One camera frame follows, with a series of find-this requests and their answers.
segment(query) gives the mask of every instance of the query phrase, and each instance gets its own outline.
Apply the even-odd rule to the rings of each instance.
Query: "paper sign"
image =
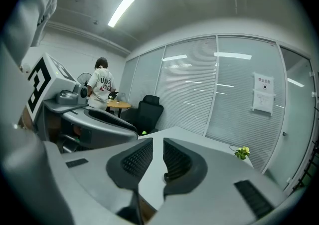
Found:
[[[274,106],[274,78],[254,73],[254,101],[253,110],[273,113]]]

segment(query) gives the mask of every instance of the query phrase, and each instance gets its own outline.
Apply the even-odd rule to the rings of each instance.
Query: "person with black hair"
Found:
[[[91,76],[87,88],[89,105],[105,110],[109,94],[116,90],[113,75],[108,68],[106,58],[100,57],[95,63],[95,71]]]

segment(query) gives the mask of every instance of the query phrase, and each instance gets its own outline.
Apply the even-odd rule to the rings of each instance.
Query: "horizontal blind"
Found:
[[[135,57],[132,60],[129,60],[125,63],[119,94],[117,98],[120,101],[128,102],[129,100],[130,89],[138,59],[138,57]]]
[[[179,126],[203,134],[216,78],[215,37],[166,47],[156,96],[164,111],[157,128]]]
[[[136,67],[129,103],[138,107],[146,95],[154,95],[164,48],[141,55]]]
[[[275,148],[284,118],[286,90],[280,53],[274,43],[250,38],[219,37],[218,44],[218,84],[206,137],[249,147],[249,159],[261,171]],[[274,77],[272,116],[252,111],[254,72]]]

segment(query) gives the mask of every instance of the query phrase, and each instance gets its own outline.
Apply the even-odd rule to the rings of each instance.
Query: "black fan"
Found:
[[[88,84],[88,82],[89,82],[91,76],[92,76],[92,75],[91,75],[90,73],[87,73],[87,72],[82,73],[82,74],[78,77],[77,81],[78,81],[79,83],[81,83],[82,85],[87,86],[87,84]]]

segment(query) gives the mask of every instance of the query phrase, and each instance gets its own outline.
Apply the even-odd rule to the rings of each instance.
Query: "round wooden table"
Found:
[[[107,103],[107,107],[106,107],[106,111],[109,112],[110,111],[110,108],[118,108],[119,110],[119,115],[118,117],[120,118],[121,117],[121,111],[122,109],[128,109],[128,108],[131,108],[131,105],[126,103],[126,102],[121,102],[121,101],[117,101],[117,100],[112,100],[112,101],[109,101]]]

